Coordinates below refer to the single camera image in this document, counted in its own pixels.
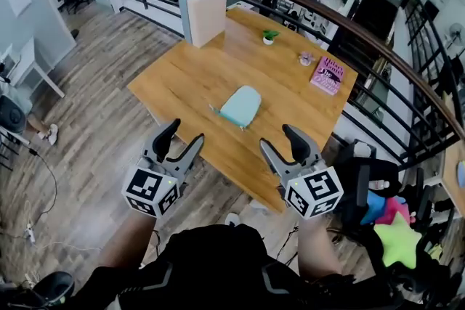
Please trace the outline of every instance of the blue plush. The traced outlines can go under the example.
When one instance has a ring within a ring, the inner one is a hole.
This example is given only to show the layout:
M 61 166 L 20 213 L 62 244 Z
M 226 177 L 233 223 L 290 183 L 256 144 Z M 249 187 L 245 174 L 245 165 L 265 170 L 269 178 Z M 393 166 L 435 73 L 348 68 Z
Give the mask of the blue plush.
M 463 160 L 457 164 L 457 180 L 459 187 L 465 187 L 465 162 Z
M 368 191 L 367 197 L 368 211 L 364 215 L 360 225 L 371 224 L 379 217 L 384 215 L 386 207 L 386 198 L 376 195 L 371 190 Z

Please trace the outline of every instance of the white pot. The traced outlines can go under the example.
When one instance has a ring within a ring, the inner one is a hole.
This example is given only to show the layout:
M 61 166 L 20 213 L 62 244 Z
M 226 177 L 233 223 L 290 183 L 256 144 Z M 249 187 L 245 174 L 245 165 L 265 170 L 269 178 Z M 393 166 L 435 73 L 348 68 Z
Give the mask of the white pot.
M 268 46 L 270 46 L 271 44 L 273 44 L 273 40 L 268 40 L 268 39 L 266 39 L 265 37 L 263 37 L 263 42 L 264 42 L 266 45 L 268 45 Z

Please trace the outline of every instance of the beige foam board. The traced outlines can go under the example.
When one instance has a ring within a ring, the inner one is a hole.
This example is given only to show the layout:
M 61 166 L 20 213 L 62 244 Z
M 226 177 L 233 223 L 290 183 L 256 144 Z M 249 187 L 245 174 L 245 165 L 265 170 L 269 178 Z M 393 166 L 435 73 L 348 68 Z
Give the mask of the beige foam board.
M 187 11 L 194 46 L 204 46 L 225 30 L 226 0 L 187 0 Z

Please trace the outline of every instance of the plush toy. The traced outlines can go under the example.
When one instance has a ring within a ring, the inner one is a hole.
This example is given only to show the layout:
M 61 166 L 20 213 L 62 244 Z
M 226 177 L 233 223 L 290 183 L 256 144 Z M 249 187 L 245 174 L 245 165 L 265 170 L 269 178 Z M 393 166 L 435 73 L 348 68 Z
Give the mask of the plush toy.
M 410 223 L 415 221 L 413 218 L 410 217 L 407 204 L 401 204 L 395 197 L 390 197 L 386 201 L 386 208 L 384 209 L 384 214 L 381 217 L 379 217 L 375 222 L 377 224 L 390 225 L 394 220 L 396 213 L 400 213 L 409 225 Z
M 365 213 L 360 225 L 371 224 L 384 215 L 386 208 L 386 198 L 380 197 L 371 190 L 368 191 L 367 197 L 368 210 Z
M 383 245 L 383 263 L 386 267 L 400 262 L 409 269 L 415 269 L 416 245 L 421 234 L 410 228 L 400 212 L 395 214 L 390 225 L 376 224 L 373 229 Z

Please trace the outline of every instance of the pink plush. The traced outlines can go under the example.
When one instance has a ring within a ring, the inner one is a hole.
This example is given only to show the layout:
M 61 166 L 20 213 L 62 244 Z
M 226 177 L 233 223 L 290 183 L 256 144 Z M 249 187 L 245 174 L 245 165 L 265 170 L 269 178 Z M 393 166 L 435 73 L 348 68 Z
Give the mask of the pink plush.
M 390 197 L 386 201 L 386 208 L 384 209 L 384 215 L 379 217 L 375 221 L 375 224 L 384 224 L 390 225 L 392 221 L 394 221 L 395 214 L 399 212 L 402 217 L 410 224 L 411 217 L 408 212 L 408 205 L 407 204 L 400 204 L 395 197 Z

